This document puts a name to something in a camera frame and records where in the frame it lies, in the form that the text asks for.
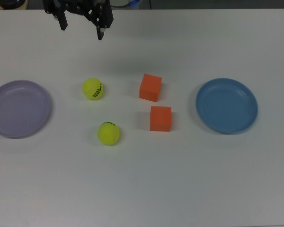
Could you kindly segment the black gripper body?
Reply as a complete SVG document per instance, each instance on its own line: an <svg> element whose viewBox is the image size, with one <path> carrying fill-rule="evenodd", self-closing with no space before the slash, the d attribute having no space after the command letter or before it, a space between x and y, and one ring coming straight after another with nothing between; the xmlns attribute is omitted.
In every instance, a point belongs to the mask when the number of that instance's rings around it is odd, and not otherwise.
<svg viewBox="0 0 284 227"><path fill-rule="evenodd" d="M55 14L62 15L65 11L78 15L102 15L102 3L100 0L56 0Z"/></svg>

